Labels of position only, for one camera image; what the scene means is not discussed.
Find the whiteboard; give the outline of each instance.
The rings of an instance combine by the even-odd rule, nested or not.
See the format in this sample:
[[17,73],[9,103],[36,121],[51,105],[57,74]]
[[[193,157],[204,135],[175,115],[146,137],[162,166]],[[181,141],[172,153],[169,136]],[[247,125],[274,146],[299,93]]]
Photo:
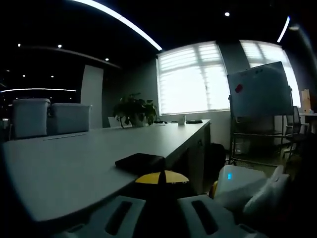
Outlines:
[[228,75],[234,117],[292,115],[292,98],[282,62]]

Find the window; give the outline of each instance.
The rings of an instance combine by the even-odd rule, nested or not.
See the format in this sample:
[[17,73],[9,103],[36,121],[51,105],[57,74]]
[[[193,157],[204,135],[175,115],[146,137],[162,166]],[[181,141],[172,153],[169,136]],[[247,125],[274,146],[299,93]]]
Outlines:
[[281,46],[258,42],[258,41],[240,41],[242,48],[248,58],[250,67],[260,66],[266,63],[273,63],[281,61],[285,74],[287,77],[288,85],[292,88],[292,97],[294,106],[301,106],[301,99],[299,96],[298,86],[293,72],[293,68],[286,52]]
[[161,115],[229,109],[229,87],[215,42],[181,47],[158,55]]

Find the dark ceiling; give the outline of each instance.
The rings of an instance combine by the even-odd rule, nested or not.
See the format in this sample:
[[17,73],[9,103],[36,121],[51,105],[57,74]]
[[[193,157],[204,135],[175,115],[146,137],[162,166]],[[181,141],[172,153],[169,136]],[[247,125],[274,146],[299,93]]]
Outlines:
[[[288,15],[291,23],[303,23],[315,40],[316,30],[310,17],[313,9],[305,1],[96,1],[129,19],[165,51],[212,40],[254,39],[276,43]],[[102,60],[109,58],[109,62],[123,70],[140,65],[158,53],[117,19],[82,3],[15,0],[0,4],[0,80],[4,79],[7,88],[78,88],[87,59],[27,47],[62,44],[66,50]],[[100,67],[117,70],[105,64]]]

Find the plant pot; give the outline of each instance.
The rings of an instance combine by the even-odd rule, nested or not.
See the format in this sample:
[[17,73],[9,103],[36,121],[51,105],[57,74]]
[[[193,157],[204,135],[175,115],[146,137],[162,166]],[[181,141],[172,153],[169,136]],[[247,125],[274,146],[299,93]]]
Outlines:
[[133,127],[144,127],[145,126],[144,113],[135,114],[134,118],[130,118],[130,121]]

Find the black notebook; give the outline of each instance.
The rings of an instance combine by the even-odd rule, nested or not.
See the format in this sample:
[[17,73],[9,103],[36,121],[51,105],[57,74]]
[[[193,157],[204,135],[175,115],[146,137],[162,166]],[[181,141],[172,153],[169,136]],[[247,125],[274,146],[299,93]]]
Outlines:
[[165,158],[157,155],[137,153],[116,161],[115,165],[129,173],[141,176],[164,170]]

